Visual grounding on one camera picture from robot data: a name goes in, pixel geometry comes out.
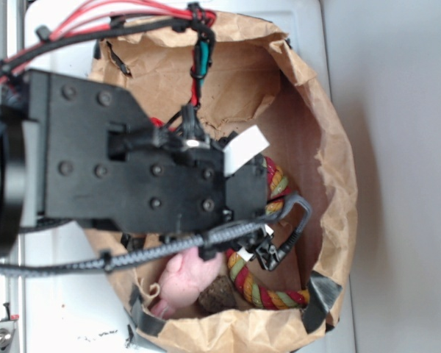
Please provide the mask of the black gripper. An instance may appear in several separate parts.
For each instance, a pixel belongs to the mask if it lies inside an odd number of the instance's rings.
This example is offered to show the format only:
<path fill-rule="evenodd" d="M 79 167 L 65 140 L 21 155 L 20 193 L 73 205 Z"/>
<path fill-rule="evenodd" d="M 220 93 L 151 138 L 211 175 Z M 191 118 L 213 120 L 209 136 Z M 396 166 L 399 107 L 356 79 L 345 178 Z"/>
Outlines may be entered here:
<path fill-rule="evenodd" d="M 123 88 L 31 70 L 24 99 L 24 226 L 42 216 L 85 228 L 180 234 L 265 212 L 257 155 L 227 176 L 218 142 L 156 127 Z"/>

